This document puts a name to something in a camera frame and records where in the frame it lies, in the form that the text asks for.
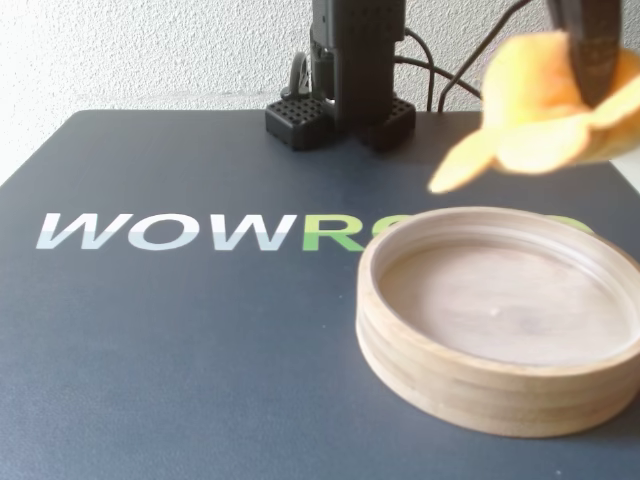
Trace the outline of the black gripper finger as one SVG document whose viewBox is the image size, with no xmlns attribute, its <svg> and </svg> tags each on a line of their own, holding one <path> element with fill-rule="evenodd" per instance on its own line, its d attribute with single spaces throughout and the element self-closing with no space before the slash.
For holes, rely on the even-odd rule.
<svg viewBox="0 0 640 480">
<path fill-rule="evenodd" d="M 622 34 L 620 0 L 549 0 L 555 29 L 568 34 L 569 56 L 583 102 L 598 106 L 613 82 Z"/>
</svg>

